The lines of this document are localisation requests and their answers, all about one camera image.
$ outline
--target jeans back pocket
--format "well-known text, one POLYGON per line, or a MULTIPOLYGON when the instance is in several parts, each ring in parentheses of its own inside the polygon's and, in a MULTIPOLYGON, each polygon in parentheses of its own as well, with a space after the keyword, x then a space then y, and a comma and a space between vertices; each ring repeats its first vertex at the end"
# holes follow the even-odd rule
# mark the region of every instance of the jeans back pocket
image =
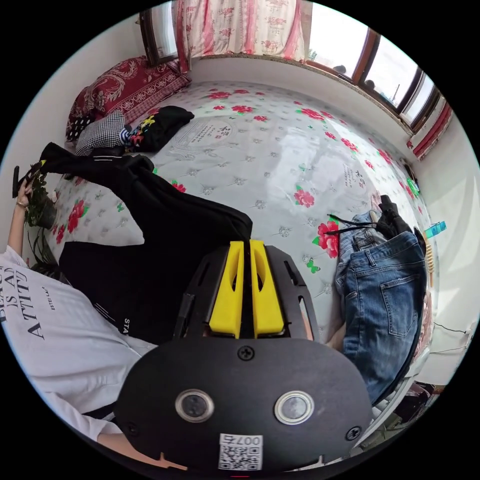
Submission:
POLYGON ((413 275, 380 284, 381 295, 388 315, 388 333, 404 338, 409 334, 418 312, 415 308, 415 290, 420 275, 413 275))

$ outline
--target curtain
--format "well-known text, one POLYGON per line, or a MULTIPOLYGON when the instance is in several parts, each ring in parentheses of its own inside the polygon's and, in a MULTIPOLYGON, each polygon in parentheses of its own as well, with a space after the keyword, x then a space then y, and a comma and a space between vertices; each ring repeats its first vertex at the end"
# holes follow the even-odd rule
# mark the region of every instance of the curtain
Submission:
POLYGON ((173 11, 182 73, 208 55, 305 58, 301 0, 177 0, 173 11))
POLYGON ((419 161, 422 161, 437 144, 440 137, 450 125, 452 116, 452 107, 450 107, 446 100, 441 96, 432 113, 428 117, 428 120, 406 143, 406 146, 413 150, 413 154, 419 161))

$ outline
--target bed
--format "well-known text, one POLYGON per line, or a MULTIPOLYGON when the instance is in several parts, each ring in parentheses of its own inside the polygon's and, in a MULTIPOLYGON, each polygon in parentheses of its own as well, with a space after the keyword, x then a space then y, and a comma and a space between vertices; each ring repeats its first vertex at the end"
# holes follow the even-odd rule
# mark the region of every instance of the bed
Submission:
MULTIPOLYGON (((165 105, 184 107, 195 118, 149 155, 154 172, 182 192, 247 213, 254 239, 292 256, 311 293, 323 342, 341 325, 333 285, 338 242, 325 235, 334 228, 329 214, 350 220, 376 208, 381 193, 397 203, 411 227, 423 231, 432 223, 421 195, 415 196, 407 183, 400 153, 365 125, 316 99, 266 85, 208 82, 191 85, 165 105)), ((62 178, 55 191, 58 215, 46 238, 57 260, 65 241, 143 242, 127 208, 110 190, 75 177, 62 178)), ((194 241, 196 232, 191 234, 194 241)), ((438 284, 434 276, 429 285, 433 315, 438 284)), ((422 368, 431 316, 429 322, 408 374, 373 409, 372 424, 358 443, 395 409, 422 368)))

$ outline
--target black pants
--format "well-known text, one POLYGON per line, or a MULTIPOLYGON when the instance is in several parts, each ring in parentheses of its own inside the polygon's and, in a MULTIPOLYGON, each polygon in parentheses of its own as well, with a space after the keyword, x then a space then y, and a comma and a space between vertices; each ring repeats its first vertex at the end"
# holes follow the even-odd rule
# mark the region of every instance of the black pants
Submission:
POLYGON ((202 258, 231 241, 246 242, 244 213, 181 193, 153 173, 145 156, 77 157, 54 143, 43 173, 72 174, 112 190, 143 232, 144 243, 66 242, 59 266, 118 330, 158 345, 172 338, 182 295, 202 258))

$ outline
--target window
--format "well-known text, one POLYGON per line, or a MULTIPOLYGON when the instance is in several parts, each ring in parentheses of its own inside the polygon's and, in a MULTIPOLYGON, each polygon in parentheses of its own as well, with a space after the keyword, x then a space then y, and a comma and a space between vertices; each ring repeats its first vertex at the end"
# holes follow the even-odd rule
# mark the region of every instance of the window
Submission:
POLYGON ((417 92, 413 96, 411 102, 405 110, 403 111, 402 116, 406 119, 406 121, 411 124, 415 121, 415 119, 419 116, 424 105, 427 103, 428 99, 432 95, 434 91, 435 85, 430 80, 430 77, 424 75, 419 85, 417 92))
POLYGON ((418 131, 440 95, 432 80, 367 25, 332 8, 301 1, 304 10, 311 11, 311 21, 306 15, 302 24, 310 34, 306 63, 351 82, 418 131))
POLYGON ((151 9, 152 22, 155 27, 155 40, 161 57, 176 56, 174 24, 172 19, 172 2, 167 1, 151 9))
POLYGON ((409 91, 416 72, 417 64, 382 36, 364 83, 398 107, 409 91))
POLYGON ((309 60, 351 78, 369 28, 318 3, 312 5, 311 26, 309 60))

